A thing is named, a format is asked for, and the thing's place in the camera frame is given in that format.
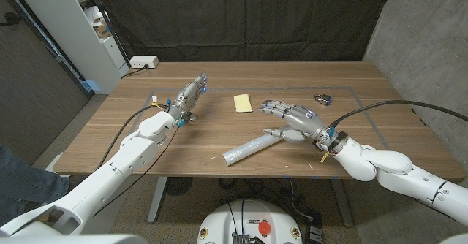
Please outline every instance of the black backdrop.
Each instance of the black backdrop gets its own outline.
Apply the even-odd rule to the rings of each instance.
[[[382,0],[101,0],[129,57],[360,61]]]

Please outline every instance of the jeans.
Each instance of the jeans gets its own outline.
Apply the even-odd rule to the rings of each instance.
[[[0,226],[23,214],[25,201],[51,203],[68,187],[69,178],[30,167],[0,143]]]

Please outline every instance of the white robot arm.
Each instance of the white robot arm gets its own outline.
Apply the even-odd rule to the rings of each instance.
[[[206,81],[204,72],[168,106],[166,110],[170,110],[169,113],[159,112],[142,121],[137,131],[124,138],[118,152],[75,189],[53,203],[11,220],[0,228],[0,235],[36,237],[80,234],[86,222],[106,204],[126,178],[154,161],[158,147],[166,141],[165,130],[172,131],[177,122],[189,116],[198,97],[205,91]],[[55,223],[46,225],[38,221],[39,217],[51,213],[61,214]]]
[[[468,189],[437,177],[412,164],[402,153],[375,150],[360,145],[343,131],[325,127],[322,119],[307,107],[265,101],[259,111],[283,118],[291,130],[265,129],[266,134],[289,142],[312,138],[320,150],[331,155],[354,178],[370,181],[377,177],[388,190],[419,199],[468,226]]]

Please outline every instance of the sponge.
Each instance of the sponge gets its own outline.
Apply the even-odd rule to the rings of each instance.
[[[253,112],[252,106],[250,105],[249,95],[241,94],[234,96],[235,111],[238,113]]]

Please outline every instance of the table top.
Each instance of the table top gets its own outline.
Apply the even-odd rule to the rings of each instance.
[[[248,94],[254,109],[267,99],[312,108],[329,124],[359,107],[388,99],[401,99],[393,86],[370,63],[363,62],[184,62],[159,63],[124,78],[102,103],[90,121],[57,161],[58,173],[90,174],[98,165],[122,124],[133,113],[158,100],[174,99],[201,72],[207,72],[208,87],[192,110],[198,120],[178,129],[170,146],[148,174],[158,176],[251,177],[251,178],[350,178],[338,161],[328,158],[311,142],[281,141],[227,166],[222,154],[263,135],[264,128],[286,122],[254,110],[237,113],[233,96]],[[325,106],[315,94],[331,95]],[[142,120],[156,114],[146,110],[125,128],[114,145],[136,130]],[[380,150],[397,150],[419,167],[452,181],[466,174],[433,132],[409,105],[391,104],[359,113],[342,121],[345,131],[360,144]],[[174,131],[167,134],[169,140]],[[162,145],[160,154],[167,146]],[[148,167],[135,174],[143,173]]]

